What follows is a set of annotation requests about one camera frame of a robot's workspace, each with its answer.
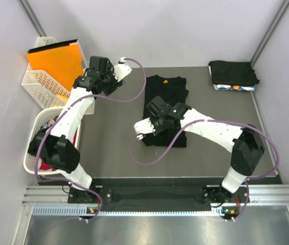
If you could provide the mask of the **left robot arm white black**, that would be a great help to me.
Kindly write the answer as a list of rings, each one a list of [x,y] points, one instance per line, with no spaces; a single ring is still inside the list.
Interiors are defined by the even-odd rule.
[[[69,99],[56,121],[46,132],[39,131],[35,136],[36,159],[61,174],[74,194],[85,202],[100,200],[100,197],[91,187],[92,177],[80,164],[81,155],[73,145],[75,132],[96,98],[107,97],[116,91],[130,72],[125,58],[113,65],[106,57],[90,57],[90,66],[75,79]]]

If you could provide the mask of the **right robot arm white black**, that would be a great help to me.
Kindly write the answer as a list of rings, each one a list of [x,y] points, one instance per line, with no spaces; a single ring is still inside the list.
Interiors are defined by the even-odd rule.
[[[239,186],[252,176],[265,152],[260,134],[248,127],[213,122],[213,118],[184,103],[172,106],[160,96],[156,96],[145,107],[150,113],[151,132],[154,135],[168,129],[184,129],[231,153],[230,168],[219,187],[219,197],[225,202],[235,199]]]

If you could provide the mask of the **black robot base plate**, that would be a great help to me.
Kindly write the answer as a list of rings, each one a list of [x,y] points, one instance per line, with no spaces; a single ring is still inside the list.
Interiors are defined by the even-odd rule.
[[[243,204],[246,186],[231,198],[219,197],[221,178],[96,178],[91,190],[107,212],[209,211],[211,206]]]

